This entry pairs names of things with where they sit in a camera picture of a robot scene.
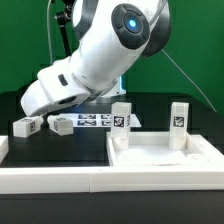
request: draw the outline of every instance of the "green backdrop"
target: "green backdrop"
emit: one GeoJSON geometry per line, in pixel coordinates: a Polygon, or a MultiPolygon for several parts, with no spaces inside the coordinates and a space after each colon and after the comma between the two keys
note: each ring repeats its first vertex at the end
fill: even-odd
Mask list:
{"type": "MultiPolygon", "coordinates": [[[[48,0],[0,0],[0,93],[29,83],[49,65],[47,4],[48,0]]],[[[224,115],[224,1],[169,0],[169,5],[172,33],[165,51],[224,115]]],[[[61,0],[51,8],[55,59],[64,57],[54,21],[62,9],[61,0]]],[[[71,27],[68,33],[75,50],[71,27]]],[[[129,92],[187,93],[207,104],[163,52],[139,59],[124,75],[124,86],[129,92]]]]}

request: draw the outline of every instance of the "lying white block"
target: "lying white block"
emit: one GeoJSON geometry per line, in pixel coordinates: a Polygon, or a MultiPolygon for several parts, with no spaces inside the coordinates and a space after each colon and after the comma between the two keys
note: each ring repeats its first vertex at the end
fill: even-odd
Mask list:
{"type": "Polygon", "coordinates": [[[25,117],[13,123],[13,135],[15,137],[27,138],[30,135],[40,131],[43,118],[36,117],[25,117]]]}
{"type": "Polygon", "coordinates": [[[49,128],[59,135],[73,134],[73,121],[62,116],[49,116],[47,118],[49,128]]]}

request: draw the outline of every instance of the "white block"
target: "white block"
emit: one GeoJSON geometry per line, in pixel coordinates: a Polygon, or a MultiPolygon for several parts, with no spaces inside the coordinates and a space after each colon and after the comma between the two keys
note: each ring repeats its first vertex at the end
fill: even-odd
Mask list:
{"type": "Polygon", "coordinates": [[[3,161],[9,151],[8,137],[0,136],[0,163],[3,161]]]}
{"type": "Polygon", "coordinates": [[[171,149],[183,150],[186,148],[188,108],[188,103],[174,102],[172,104],[169,138],[171,149]]]}
{"type": "Polygon", "coordinates": [[[49,116],[47,119],[49,128],[59,135],[73,134],[73,121],[63,116],[49,116]]]}
{"type": "Polygon", "coordinates": [[[13,123],[13,134],[15,137],[27,138],[40,131],[43,121],[40,116],[25,117],[13,123]]]}
{"type": "Polygon", "coordinates": [[[118,150],[127,150],[129,144],[131,103],[112,105],[111,137],[118,150]]]}

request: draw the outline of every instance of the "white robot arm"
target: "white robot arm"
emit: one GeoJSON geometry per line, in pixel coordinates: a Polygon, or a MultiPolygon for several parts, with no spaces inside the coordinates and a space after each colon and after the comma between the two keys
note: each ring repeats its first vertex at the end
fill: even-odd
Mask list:
{"type": "Polygon", "coordinates": [[[79,48],[38,73],[21,99],[27,116],[104,94],[141,55],[151,56],[162,48],[170,34],[165,0],[77,0],[71,20],[79,48]]]}

